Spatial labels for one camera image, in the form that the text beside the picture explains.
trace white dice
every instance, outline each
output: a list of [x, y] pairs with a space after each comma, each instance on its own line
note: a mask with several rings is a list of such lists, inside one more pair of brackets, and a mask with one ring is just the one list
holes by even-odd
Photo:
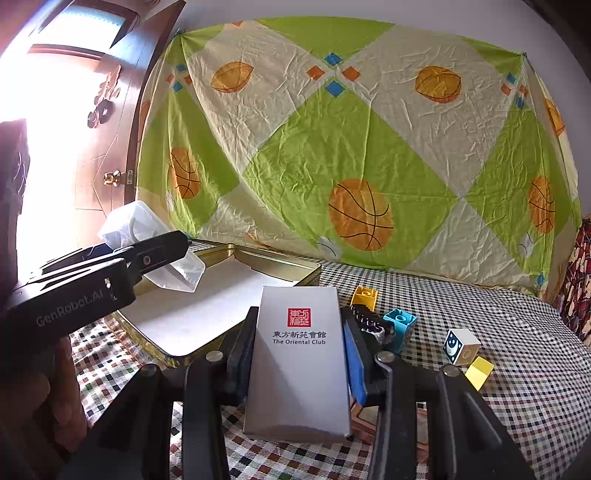
[[480, 342], [467, 328], [452, 328], [448, 331], [443, 351], [453, 365], [470, 365], [480, 348]]

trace checkered tablecloth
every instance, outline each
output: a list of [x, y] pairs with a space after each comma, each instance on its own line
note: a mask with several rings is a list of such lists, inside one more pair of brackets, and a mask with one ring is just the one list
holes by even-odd
[[[207, 245], [196, 245], [196, 248]], [[321, 261], [320, 285], [336, 286], [342, 305], [358, 285], [379, 290], [376, 311], [400, 307], [419, 316], [403, 358], [429, 369], [446, 359], [448, 328], [469, 328], [482, 342], [480, 354], [495, 365], [481, 393], [506, 426], [540, 480], [556, 479], [591, 430], [591, 351], [541, 301], [506, 290], [414, 277]], [[145, 354], [119, 340], [105, 320], [74, 333], [87, 416], [96, 421], [133, 376]], [[371, 447], [358, 440], [339, 445], [253, 442], [242, 434], [243, 410], [224, 408], [232, 478], [250, 480], [366, 478]], [[171, 479], [182, 477], [182, 405], [175, 404], [171, 430]], [[424, 478], [419, 465], [418, 478]]]

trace clear plastic bag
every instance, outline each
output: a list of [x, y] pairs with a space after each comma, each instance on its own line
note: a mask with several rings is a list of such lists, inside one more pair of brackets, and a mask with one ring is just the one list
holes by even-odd
[[[111, 211], [98, 236], [114, 250], [169, 231], [170, 228], [144, 202], [136, 200]], [[204, 271], [203, 261], [193, 252], [187, 251], [184, 258], [144, 276], [161, 288], [192, 293]]]

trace yellow building block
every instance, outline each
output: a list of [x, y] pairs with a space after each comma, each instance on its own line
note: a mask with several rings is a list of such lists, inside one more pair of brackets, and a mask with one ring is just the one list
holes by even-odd
[[355, 289], [355, 293], [353, 293], [353, 297], [351, 298], [351, 305], [353, 303], [363, 303], [367, 305], [372, 312], [375, 311], [375, 303], [378, 301], [378, 290], [374, 290], [373, 288], [367, 288], [359, 286]]
[[480, 390], [494, 367], [492, 363], [484, 360], [481, 356], [476, 357], [476, 360], [466, 371], [466, 378], [470, 380], [475, 389]]

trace door knob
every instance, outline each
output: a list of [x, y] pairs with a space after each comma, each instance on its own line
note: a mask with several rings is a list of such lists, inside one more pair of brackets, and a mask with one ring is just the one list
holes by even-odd
[[123, 182], [123, 174], [119, 170], [110, 171], [109, 173], [105, 173], [103, 177], [103, 183], [105, 185], [113, 185], [113, 187], [118, 187], [120, 183]]

